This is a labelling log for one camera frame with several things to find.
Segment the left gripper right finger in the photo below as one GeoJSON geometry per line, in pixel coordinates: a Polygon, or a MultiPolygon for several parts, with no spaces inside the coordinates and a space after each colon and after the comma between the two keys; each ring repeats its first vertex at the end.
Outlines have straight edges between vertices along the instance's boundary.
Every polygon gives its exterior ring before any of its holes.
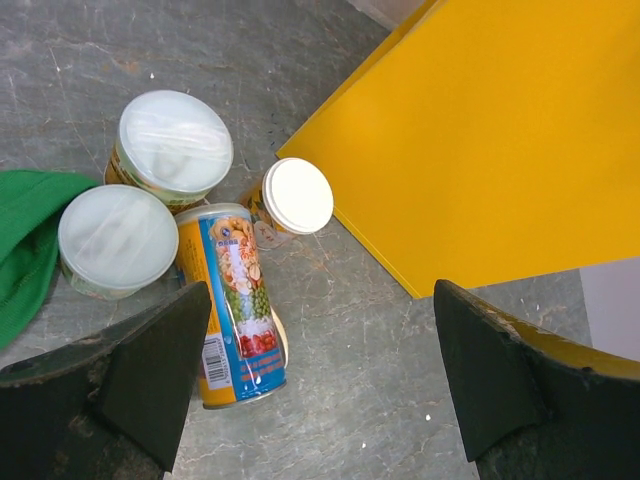
{"type": "Polygon", "coordinates": [[[509,315],[439,280],[440,350],[482,479],[636,479],[639,364],[509,315]]]}

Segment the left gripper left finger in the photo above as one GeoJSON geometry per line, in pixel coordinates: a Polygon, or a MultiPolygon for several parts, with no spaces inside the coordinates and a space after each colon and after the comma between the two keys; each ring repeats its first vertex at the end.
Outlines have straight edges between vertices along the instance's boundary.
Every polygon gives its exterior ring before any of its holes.
{"type": "Polygon", "coordinates": [[[1,371],[4,479],[161,479],[180,444],[211,313],[203,282],[1,371]]]}

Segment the cartoon label can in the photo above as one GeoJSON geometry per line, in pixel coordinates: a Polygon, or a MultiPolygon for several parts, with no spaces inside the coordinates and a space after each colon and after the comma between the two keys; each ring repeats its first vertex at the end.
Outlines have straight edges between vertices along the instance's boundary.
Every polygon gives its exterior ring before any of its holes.
{"type": "Polygon", "coordinates": [[[286,384],[286,355],[249,211],[211,204],[175,220],[180,281],[204,282],[212,301],[198,376],[203,407],[230,407],[275,392],[286,384]]]}

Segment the white lid small can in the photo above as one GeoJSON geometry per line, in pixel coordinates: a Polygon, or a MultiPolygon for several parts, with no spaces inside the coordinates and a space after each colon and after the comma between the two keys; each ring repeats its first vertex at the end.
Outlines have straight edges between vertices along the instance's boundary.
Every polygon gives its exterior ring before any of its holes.
{"type": "Polygon", "coordinates": [[[249,210],[257,245],[264,250],[320,231],[334,210],[324,174],[310,162],[293,157],[274,163],[238,202],[249,210]]]}

